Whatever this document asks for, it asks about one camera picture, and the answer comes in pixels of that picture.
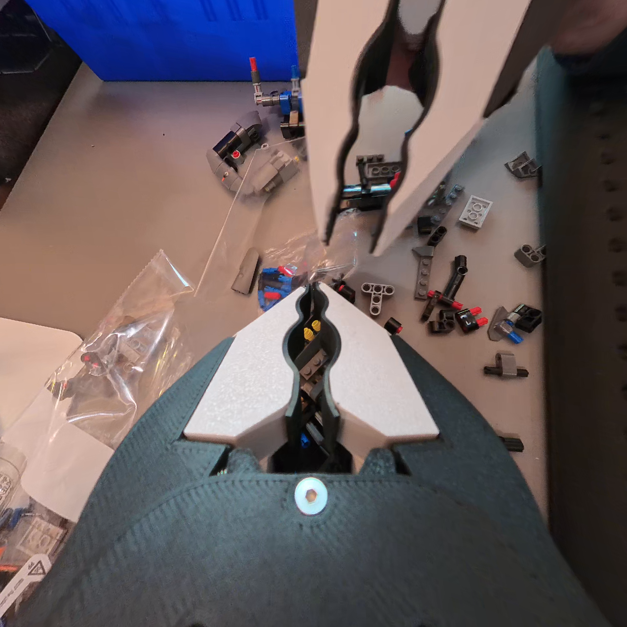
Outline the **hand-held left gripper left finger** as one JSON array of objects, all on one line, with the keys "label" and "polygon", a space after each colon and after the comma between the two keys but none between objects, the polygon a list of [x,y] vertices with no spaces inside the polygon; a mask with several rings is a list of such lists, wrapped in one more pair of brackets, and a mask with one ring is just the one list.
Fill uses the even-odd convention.
[{"label": "hand-held left gripper left finger", "polygon": [[297,288],[235,334],[184,428],[188,440],[249,449],[259,460],[286,443],[295,385],[286,337],[301,319],[297,304],[306,293]]}]

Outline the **black lego chassis assembly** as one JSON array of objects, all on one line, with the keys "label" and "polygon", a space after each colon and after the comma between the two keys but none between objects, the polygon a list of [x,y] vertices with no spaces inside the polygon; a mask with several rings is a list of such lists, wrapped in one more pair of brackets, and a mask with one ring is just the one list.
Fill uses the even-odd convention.
[{"label": "black lego chassis assembly", "polygon": [[322,449],[327,457],[322,471],[333,467],[341,415],[333,400],[330,370],[341,349],[339,332],[327,317],[329,298],[322,285],[313,283],[297,298],[297,322],[283,341],[283,355],[294,376],[285,410],[287,472],[302,474],[303,428],[318,413],[322,421]]}]

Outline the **black lego assembly shiny bar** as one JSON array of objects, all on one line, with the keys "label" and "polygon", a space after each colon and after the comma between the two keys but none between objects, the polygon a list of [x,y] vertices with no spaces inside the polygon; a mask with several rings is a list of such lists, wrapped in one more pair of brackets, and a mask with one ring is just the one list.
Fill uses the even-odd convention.
[{"label": "black lego assembly shiny bar", "polygon": [[381,209],[396,185],[401,166],[400,161],[387,161],[380,153],[357,155],[356,168],[359,181],[356,184],[344,186],[340,211]]}]

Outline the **grey black lego axle connector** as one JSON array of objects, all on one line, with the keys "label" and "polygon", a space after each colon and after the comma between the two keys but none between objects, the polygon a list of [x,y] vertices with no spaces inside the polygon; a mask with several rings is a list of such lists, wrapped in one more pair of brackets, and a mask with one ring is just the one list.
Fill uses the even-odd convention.
[{"label": "grey black lego axle connector", "polygon": [[498,377],[502,379],[528,378],[529,371],[517,364],[515,355],[512,352],[497,352],[495,354],[495,363],[486,365],[483,373],[487,376]]}]

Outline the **grey lego wedge blue pin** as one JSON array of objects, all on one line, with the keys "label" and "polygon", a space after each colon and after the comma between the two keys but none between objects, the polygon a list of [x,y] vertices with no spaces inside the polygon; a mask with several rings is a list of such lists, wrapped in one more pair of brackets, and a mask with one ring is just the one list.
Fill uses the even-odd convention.
[{"label": "grey lego wedge blue pin", "polygon": [[514,343],[521,344],[523,338],[515,331],[513,323],[508,319],[510,312],[503,306],[499,306],[489,324],[488,337],[492,342],[498,342],[504,339]]}]

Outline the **person's right forearm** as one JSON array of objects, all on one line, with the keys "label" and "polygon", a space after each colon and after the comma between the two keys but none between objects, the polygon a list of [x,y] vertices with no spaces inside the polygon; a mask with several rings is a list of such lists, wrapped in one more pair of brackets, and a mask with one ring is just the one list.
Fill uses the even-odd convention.
[{"label": "person's right forearm", "polygon": [[626,1],[569,1],[550,47],[562,55],[591,55],[626,28]]}]

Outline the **blue grey axle lego assembly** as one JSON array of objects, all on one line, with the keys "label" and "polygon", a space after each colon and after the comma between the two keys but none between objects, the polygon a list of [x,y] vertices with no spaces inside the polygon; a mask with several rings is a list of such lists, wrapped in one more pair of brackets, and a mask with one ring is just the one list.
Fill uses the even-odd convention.
[{"label": "blue grey axle lego assembly", "polygon": [[264,93],[255,57],[249,58],[254,100],[257,106],[278,106],[283,119],[280,123],[281,134],[286,140],[305,136],[306,124],[303,113],[300,68],[292,65],[291,87],[289,90]]}]

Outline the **grey T-shaped lego beam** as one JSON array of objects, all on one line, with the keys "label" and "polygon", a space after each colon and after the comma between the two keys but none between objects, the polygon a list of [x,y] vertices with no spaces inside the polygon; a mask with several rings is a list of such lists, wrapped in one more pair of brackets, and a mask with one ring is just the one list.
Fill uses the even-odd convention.
[{"label": "grey T-shaped lego beam", "polygon": [[387,284],[365,282],[361,286],[361,291],[370,297],[369,315],[377,317],[380,315],[384,298],[393,296],[395,287]]}]

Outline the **dark bluish grey lego plates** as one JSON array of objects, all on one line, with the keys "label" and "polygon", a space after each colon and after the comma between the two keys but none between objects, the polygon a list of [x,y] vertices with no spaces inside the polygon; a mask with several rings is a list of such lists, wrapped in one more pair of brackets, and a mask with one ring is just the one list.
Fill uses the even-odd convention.
[{"label": "dark bluish grey lego plates", "polygon": [[465,188],[459,184],[455,184],[450,191],[447,191],[443,182],[438,186],[427,205],[433,210],[434,215],[445,216],[464,191]]}]

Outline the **grey curved lego panel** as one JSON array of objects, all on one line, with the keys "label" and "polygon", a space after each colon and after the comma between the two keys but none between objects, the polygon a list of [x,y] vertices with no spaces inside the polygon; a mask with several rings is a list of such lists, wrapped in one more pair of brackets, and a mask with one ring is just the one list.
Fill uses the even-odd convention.
[{"label": "grey curved lego panel", "polygon": [[250,247],[244,255],[231,290],[241,295],[249,295],[260,264],[261,256],[255,247]]}]

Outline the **light grey lego plate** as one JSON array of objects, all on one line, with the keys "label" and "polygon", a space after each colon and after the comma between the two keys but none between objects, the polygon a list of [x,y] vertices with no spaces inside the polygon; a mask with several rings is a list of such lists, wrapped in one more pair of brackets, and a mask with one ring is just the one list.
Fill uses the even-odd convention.
[{"label": "light grey lego plate", "polygon": [[462,210],[458,222],[463,226],[478,231],[490,212],[493,202],[472,194]]}]

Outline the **clear bag grey lego pieces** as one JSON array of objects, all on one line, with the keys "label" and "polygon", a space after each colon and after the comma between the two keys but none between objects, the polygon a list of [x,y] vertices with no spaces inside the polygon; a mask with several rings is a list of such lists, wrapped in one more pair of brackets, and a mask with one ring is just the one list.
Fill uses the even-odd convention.
[{"label": "clear bag grey lego pieces", "polygon": [[176,306],[193,291],[159,251],[47,382],[51,429],[74,426],[116,449],[192,365]]}]

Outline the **black shiny lego piece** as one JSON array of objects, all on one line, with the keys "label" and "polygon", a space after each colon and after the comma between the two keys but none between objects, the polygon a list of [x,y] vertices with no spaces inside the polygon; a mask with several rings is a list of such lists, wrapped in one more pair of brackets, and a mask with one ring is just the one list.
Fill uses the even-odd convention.
[{"label": "black shiny lego piece", "polygon": [[516,329],[525,333],[533,332],[542,322],[542,311],[527,304],[520,303],[508,315],[507,320]]}]

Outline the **clear bag mixed lego pieces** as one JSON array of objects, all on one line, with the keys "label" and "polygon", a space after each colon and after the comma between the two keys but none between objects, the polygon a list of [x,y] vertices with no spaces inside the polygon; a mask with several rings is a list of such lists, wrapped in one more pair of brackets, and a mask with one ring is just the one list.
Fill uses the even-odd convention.
[{"label": "clear bag mixed lego pieces", "polygon": [[21,485],[26,457],[1,443],[1,625],[11,626],[65,543],[73,524],[30,497]]}]

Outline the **dark grey lego slope bracket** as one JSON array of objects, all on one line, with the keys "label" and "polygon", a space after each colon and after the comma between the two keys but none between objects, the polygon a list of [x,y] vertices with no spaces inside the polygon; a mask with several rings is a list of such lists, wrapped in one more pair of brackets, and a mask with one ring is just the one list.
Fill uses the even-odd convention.
[{"label": "dark grey lego slope bracket", "polygon": [[531,179],[539,177],[542,173],[542,166],[527,151],[523,151],[513,160],[506,162],[504,166],[518,179]]}]

